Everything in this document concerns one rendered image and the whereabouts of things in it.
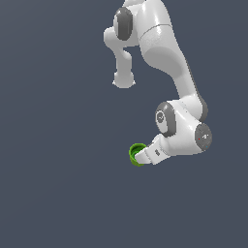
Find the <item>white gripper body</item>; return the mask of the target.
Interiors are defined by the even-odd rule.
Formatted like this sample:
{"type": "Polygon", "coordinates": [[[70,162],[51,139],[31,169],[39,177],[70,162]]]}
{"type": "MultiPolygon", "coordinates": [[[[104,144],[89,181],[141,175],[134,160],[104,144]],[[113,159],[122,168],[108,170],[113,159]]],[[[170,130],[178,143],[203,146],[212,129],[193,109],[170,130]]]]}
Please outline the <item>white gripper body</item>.
{"type": "Polygon", "coordinates": [[[135,155],[135,159],[139,164],[157,165],[169,158],[169,155],[161,147],[160,141],[163,136],[157,135],[153,141],[135,155]]]}

